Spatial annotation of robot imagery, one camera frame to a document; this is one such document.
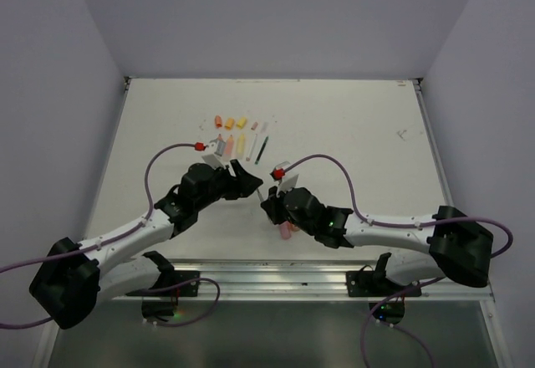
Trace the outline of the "green clear pen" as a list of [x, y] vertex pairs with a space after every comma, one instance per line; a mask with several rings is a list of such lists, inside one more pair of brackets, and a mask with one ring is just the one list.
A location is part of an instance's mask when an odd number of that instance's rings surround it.
[[262, 158], [262, 155], [263, 155], [263, 153], [264, 153], [264, 151], [265, 151], [265, 149], [266, 149], [266, 147], [267, 147], [268, 141], [269, 141], [269, 135], [266, 135], [266, 137], [264, 138], [264, 140], [263, 140], [263, 142], [262, 142], [262, 145], [261, 145], [261, 147], [260, 147], [260, 150], [259, 150], [259, 152], [258, 152], [258, 154], [257, 154], [257, 157], [256, 157], [256, 159], [255, 159], [255, 161], [254, 161], [254, 164], [255, 164], [255, 165], [258, 165], [258, 164], [259, 164], [259, 162], [260, 162], [260, 160], [261, 160], [261, 158]]

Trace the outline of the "yellow highlighter marker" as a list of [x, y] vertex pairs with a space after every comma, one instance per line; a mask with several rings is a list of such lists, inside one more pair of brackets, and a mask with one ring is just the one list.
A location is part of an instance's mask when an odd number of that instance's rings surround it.
[[240, 136], [237, 139], [237, 147], [236, 147], [236, 158], [237, 159], [243, 158], [244, 151], [245, 151], [245, 145], [246, 145], [246, 136], [244, 134], [240, 134]]

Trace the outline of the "white pen with tan cap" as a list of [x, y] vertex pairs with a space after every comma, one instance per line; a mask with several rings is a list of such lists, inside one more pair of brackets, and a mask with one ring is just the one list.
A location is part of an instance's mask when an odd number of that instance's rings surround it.
[[256, 144], [257, 144], [257, 138], [258, 138], [258, 134], [255, 134], [252, 137], [251, 144], [250, 144], [250, 146], [248, 148], [248, 151], [247, 151], [247, 154], [246, 154], [246, 161], [250, 161], [252, 159], [252, 156], [253, 156], [253, 153], [254, 153], [254, 150], [255, 150], [255, 147], [256, 147]]

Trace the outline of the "orange highlighter marker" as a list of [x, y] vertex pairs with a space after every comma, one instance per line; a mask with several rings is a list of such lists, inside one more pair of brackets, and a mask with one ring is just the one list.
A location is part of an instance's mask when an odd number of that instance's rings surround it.
[[223, 160], [230, 161], [232, 159], [233, 150], [235, 145], [235, 139], [233, 135], [229, 135], [226, 141], [225, 149], [223, 152]]

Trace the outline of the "yellow marker cap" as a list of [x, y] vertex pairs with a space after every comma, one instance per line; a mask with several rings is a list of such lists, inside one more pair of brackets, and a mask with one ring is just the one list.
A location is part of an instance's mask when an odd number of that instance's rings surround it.
[[241, 130], [245, 127], [246, 124], [247, 124], [247, 118], [242, 117], [237, 121], [236, 127]]

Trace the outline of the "orange marker cap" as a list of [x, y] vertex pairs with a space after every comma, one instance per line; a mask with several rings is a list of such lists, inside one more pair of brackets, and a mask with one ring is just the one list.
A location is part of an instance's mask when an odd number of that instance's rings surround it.
[[235, 125], [235, 119], [232, 117], [229, 117], [225, 122], [224, 128], [226, 130], [232, 130], [234, 125]]

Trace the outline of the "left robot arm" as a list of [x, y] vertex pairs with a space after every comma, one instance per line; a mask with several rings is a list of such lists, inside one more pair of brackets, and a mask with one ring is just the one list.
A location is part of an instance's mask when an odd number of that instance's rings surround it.
[[219, 167], [196, 163], [138, 222], [80, 243], [57, 241], [29, 292], [63, 330], [81, 323], [98, 304], [124, 294], [171, 296], [178, 276], [151, 246], [189, 229], [212, 203], [250, 197], [262, 184], [237, 160]]

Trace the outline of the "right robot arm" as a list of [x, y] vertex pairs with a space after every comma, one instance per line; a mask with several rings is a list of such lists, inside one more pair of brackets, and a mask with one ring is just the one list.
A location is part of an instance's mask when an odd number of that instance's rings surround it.
[[380, 294], [442, 277], [467, 287], [487, 286], [493, 235], [454, 207], [439, 207], [429, 227], [419, 217], [403, 223], [389, 217], [381, 226], [349, 208], [325, 206], [304, 187], [287, 192], [272, 187], [261, 208], [271, 223], [290, 222], [328, 248], [387, 247], [372, 275]]

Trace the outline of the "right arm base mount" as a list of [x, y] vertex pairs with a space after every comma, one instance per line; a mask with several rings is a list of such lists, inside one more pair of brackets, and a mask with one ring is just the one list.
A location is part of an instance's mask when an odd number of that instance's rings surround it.
[[[384, 299], [405, 286], [395, 284], [386, 278], [386, 265], [390, 261], [392, 254], [383, 253], [380, 255], [374, 268], [366, 264], [359, 270], [345, 273], [345, 284], [347, 294], [350, 298], [381, 298]], [[373, 313], [373, 317], [379, 322], [389, 325], [397, 325], [405, 316], [405, 297], [382, 304]]]

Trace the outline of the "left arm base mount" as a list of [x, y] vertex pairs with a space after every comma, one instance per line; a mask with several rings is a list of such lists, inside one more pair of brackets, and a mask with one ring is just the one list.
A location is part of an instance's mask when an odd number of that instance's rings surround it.
[[196, 297], [199, 283], [193, 279], [199, 279], [201, 274], [198, 270], [175, 270], [169, 260], [156, 251], [143, 253], [145, 259], [150, 260], [157, 268], [159, 275], [149, 290], [159, 289], [157, 293], [146, 293], [147, 289], [138, 289], [127, 293], [127, 296], [160, 297], [161, 301], [143, 301], [141, 303], [142, 316], [159, 325], [169, 324], [176, 317], [179, 298]]

